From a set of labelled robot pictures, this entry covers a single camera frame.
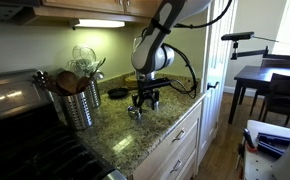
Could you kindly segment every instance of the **stove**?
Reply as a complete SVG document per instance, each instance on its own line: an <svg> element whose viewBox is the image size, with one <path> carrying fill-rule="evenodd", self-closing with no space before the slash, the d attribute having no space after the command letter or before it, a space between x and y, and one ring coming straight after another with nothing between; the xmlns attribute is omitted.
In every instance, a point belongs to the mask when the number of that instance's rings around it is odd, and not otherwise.
<svg viewBox="0 0 290 180"><path fill-rule="evenodd" d="M126 179L59 120L36 72L0 74L0 179Z"/></svg>

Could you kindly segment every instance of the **under-cabinet light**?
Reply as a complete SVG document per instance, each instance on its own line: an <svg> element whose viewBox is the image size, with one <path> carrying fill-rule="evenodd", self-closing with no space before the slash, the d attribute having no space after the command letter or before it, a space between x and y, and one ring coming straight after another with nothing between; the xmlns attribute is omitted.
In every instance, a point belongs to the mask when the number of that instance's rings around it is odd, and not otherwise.
<svg viewBox="0 0 290 180"><path fill-rule="evenodd" d="M70 21L71 27L124 27L125 22L123 21L108 21L108 20L96 20L96 19L73 19Z"/></svg>

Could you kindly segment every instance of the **black chair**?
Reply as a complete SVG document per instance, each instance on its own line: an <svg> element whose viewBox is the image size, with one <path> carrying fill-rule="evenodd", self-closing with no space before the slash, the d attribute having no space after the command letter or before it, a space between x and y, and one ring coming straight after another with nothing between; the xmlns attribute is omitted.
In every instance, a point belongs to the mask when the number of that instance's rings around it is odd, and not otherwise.
<svg viewBox="0 0 290 180"><path fill-rule="evenodd" d="M265 95L261 114L265 107L265 112L262 118L264 122L267 113L274 112L287 115L285 126L290 119L290 76L273 74L269 84L270 93Z"/></svg>
<svg viewBox="0 0 290 180"><path fill-rule="evenodd" d="M261 67L275 67L275 68L289 68L290 69L290 60L277 60L277 59L263 59ZM254 95L253 104L249 115L253 114L253 109L256 104L258 96L265 96L269 93L268 88L257 89Z"/></svg>

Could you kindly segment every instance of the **stainless steel utensil holder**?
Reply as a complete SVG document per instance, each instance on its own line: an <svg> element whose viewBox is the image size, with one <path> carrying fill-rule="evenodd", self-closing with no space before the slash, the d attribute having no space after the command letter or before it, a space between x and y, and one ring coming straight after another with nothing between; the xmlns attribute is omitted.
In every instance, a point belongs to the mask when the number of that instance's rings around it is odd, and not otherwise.
<svg viewBox="0 0 290 180"><path fill-rule="evenodd" d="M72 96L61 96L61 106L67 124L74 130L84 130L92 125L88 91Z"/></svg>
<svg viewBox="0 0 290 180"><path fill-rule="evenodd" d="M95 78L91 78L90 85L86 88L91 107L96 108L101 105L101 98L98 91L98 85Z"/></svg>

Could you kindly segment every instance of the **black table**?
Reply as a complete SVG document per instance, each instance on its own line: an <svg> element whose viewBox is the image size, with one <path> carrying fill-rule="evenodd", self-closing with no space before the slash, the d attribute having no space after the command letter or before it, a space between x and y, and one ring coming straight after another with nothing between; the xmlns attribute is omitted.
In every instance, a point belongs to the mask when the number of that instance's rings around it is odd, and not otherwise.
<svg viewBox="0 0 290 180"><path fill-rule="evenodd" d="M235 77L236 86L232 101L231 112L229 114L228 123L232 124L236 106L238 103L239 96L240 103L245 95L246 88L258 89L267 87L271 81L272 74L284 74L290 76L290 69L287 68L261 68L259 66L245 66Z"/></svg>

